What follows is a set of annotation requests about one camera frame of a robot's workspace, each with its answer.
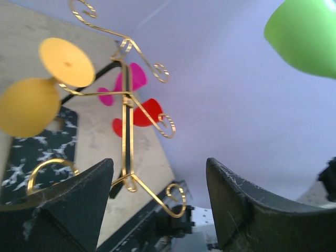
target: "pink cup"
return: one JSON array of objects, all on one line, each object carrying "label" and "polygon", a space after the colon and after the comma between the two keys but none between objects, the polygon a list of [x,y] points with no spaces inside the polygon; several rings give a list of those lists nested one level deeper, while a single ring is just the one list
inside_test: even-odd
[{"label": "pink cup", "polygon": [[[136,91],[147,84],[147,76],[142,68],[136,63],[131,63],[130,68],[132,71],[133,91]],[[118,75],[113,91],[122,91],[122,73]],[[99,88],[97,92],[109,92],[109,90],[107,88]],[[99,96],[99,100],[106,106],[112,106],[114,103],[112,95]]]}]

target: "black cable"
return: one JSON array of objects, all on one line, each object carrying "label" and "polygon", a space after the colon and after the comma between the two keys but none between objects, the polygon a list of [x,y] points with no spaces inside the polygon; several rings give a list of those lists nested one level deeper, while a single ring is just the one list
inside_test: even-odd
[{"label": "black cable", "polygon": [[[98,80],[100,77],[102,77],[103,75],[105,75],[108,71],[110,71],[110,70],[112,70],[113,68],[115,68],[115,67],[121,67],[121,63],[119,62],[119,61],[112,61],[111,63],[109,63],[108,65],[106,65],[104,68],[102,68],[101,70],[99,70],[97,73],[96,73],[96,78],[95,78],[95,80],[94,80],[94,82],[96,81],[96,80]],[[84,90],[84,89],[86,89],[86,88],[88,88],[89,86],[87,86],[87,87],[83,87],[83,88],[77,88],[77,89],[75,89],[77,92],[80,92],[80,91],[82,91],[82,90]],[[62,102],[61,102],[61,104],[62,105],[64,105],[64,103],[66,103],[67,101],[69,101],[71,98],[73,98],[75,95],[71,95],[71,94],[69,94],[69,95],[67,95],[66,97],[64,97],[63,99],[62,99]]]}]

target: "curly scroll end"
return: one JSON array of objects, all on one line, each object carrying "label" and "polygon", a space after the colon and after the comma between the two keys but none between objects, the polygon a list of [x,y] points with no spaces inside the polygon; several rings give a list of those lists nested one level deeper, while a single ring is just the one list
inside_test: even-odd
[{"label": "curly scroll end", "polygon": [[133,48],[132,39],[124,38],[118,50],[111,56],[111,60],[122,60]]},{"label": "curly scroll end", "polygon": [[165,137],[165,138],[173,138],[175,136],[176,133],[176,127],[174,124],[174,121],[167,115],[167,114],[159,114],[159,121],[163,124],[163,126],[165,128],[168,128],[169,126],[163,121],[164,118],[167,118],[171,128],[172,128],[172,134],[171,135],[167,135],[166,133],[164,133],[161,129],[158,129],[158,131]]},{"label": "curly scroll end", "polygon": [[68,166],[71,168],[73,175],[77,176],[79,174],[79,171],[77,170],[77,168],[75,167],[75,164],[72,163],[69,160],[65,160],[65,159],[50,159],[47,161],[44,161],[40,164],[38,164],[34,169],[33,172],[31,173],[31,175],[28,178],[28,184],[27,184],[27,188],[26,188],[26,194],[27,195],[32,195],[33,193],[35,193],[35,179],[36,176],[38,174],[38,171],[40,169],[42,169],[43,167],[45,167],[48,164],[62,164],[63,166]]},{"label": "curly scroll end", "polygon": [[84,14],[92,17],[92,18],[96,18],[97,17],[96,10],[88,2],[86,2],[84,0],[69,0],[70,9],[71,9],[72,13],[76,16],[76,18],[78,18],[82,23],[84,23],[84,24],[86,24],[86,25],[91,26],[92,28],[94,28],[95,27],[94,25],[92,25],[89,22],[85,21],[84,18],[82,18],[82,16],[79,15],[78,11],[76,11],[75,6],[74,6],[74,2],[75,1],[79,1],[79,2],[81,2],[83,4],[85,4],[89,8],[90,12],[88,12],[87,10],[83,10],[82,12]]},{"label": "curly scroll end", "polygon": [[169,72],[163,64],[155,63],[154,69],[155,70],[153,70],[152,72],[160,82],[167,83],[169,81]]},{"label": "curly scroll end", "polygon": [[171,198],[173,201],[177,202],[177,199],[175,197],[173,197],[173,195],[171,194],[171,189],[173,187],[176,187],[179,192],[180,192],[180,195],[182,197],[182,207],[181,207],[181,211],[177,214],[177,213],[172,213],[171,210],[167,211],[166,212],[171,215],[172,217],[174,218],[180,218],[183,216],[184,212],[185,212],[185,209],[186,209],[186,206],[187,206],[187,203],[186,203],[186,197],[185,197],[185,193],[183,191],[183,189],[178,185],[178,184],[170,184],[167,188],[166,188],[166,195]]}]

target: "black and white patterned fabric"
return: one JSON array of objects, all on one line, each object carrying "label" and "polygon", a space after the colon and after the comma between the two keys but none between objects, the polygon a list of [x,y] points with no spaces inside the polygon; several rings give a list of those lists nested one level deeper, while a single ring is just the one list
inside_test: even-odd
[{"label": "black and white patterned fabric", "polygon": [[[57,117],[64,122],[59,131],[44,130],[32,138],[13,138],[1,184],[0,204],[14,204],[16,199],[26,196],[29,176],[41,162],[53,158],[75,161],[77,113],[61,107]],[[39,170],[35,189],[47,188],[73,175],[70,167],[47,165]]]}]

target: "green plastic cup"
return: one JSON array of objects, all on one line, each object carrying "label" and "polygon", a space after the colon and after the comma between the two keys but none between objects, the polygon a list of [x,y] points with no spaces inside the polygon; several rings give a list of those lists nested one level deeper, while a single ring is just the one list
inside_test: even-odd
[{"label": "green plastic cup", "polygon": [[336,79],[336,3],[286,0],[272,14],[265,38],[294,68]]}]

